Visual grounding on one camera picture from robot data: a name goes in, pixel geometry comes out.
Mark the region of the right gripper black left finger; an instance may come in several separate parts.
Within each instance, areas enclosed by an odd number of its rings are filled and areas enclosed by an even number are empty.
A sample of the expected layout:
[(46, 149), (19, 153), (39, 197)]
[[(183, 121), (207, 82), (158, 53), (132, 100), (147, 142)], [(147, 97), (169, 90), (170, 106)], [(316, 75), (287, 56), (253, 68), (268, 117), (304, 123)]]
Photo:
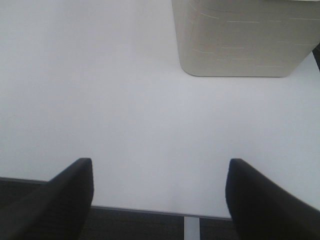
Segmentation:
[(93, 196), (92, 160), (79, 158), (47, 183), (0, 210), (0, 238), (77, 240)]

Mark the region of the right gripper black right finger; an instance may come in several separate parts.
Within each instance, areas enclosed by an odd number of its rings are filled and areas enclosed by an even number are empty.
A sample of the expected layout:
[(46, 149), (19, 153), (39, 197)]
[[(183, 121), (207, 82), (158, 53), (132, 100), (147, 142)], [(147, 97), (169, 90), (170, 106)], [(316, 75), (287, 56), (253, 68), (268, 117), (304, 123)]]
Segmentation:
[(240, 158), (229, 162), (225, 199), (241, 240), (318, 240), (320, 212)]

